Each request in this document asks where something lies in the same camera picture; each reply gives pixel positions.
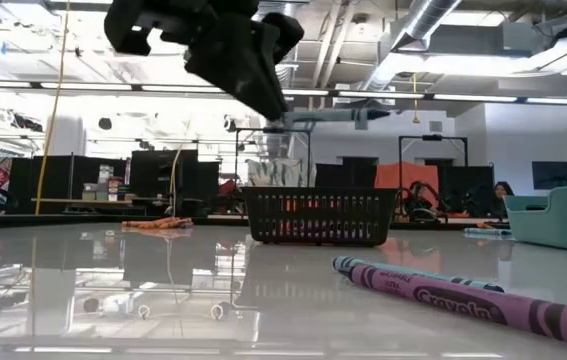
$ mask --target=black basket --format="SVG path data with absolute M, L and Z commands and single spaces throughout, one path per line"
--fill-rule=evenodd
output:
M 263 243 L 376 246 L 385 242 L 396 189 L 242 189 L 252 238 Z

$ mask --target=glossy table surface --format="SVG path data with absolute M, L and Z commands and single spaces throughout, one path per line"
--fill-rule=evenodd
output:
M 0 358 L 567 359 L 566 343 L 359 288 L 331 263 L 354 256 L 567 304 L 567 251 L 389 236 L 338 248 L 260 245 L 240 227 L 0 229 Z

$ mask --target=robotic arm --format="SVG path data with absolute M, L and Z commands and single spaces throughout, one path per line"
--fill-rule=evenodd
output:
M 114 0 L 105 34 L 117 52 L 147 56 L 153 28 L 161 40 L 188 46 L 185 70 L 278 120 L 286 111 L 274 66 L 303 38 L 295 19 L 252 17 L 259 0 Z

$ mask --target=teal plastic bin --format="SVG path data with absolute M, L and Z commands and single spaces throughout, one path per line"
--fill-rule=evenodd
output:
M 512 235 L 517 241 L 567 249 L 567 187 L 549 196 L 505 198 Z M 545 207 L 544 210 L 527 210 Z

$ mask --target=purple crayon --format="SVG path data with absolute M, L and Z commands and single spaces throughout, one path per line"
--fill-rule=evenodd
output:
M 349 278 L 391 295 L 567 342 L 567 305 L 367 265 L 352 267 Z

